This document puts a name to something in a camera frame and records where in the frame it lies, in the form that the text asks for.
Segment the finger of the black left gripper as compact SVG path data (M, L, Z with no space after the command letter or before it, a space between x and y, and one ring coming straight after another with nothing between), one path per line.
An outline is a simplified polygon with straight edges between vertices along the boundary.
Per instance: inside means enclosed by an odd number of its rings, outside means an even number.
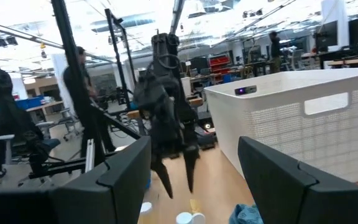
M168 196L170 198L173 198L173 191L172 191L172 185L170 182L169 174L168 174L167 168L165 167L165 165L162 162L161 155L156 155L156 154L151 155L150 168L152 171L154 171L158 175Z
M190 192L193 192L195 165L197 159L200 158L199 147L197 145L188 146L183 151L183 157L185 160L188 188Z

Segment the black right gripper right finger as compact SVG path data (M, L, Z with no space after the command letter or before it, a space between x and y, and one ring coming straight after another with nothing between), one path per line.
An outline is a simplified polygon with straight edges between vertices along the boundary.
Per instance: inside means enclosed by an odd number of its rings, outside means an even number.
M247 136L237 154L264 223L358 224L357 184Z

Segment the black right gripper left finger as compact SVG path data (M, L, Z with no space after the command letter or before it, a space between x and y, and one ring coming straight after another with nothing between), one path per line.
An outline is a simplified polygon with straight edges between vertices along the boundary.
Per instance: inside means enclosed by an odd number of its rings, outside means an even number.
M143 136L65 185L0 188L0 224L137 223L150 158L151 140Z

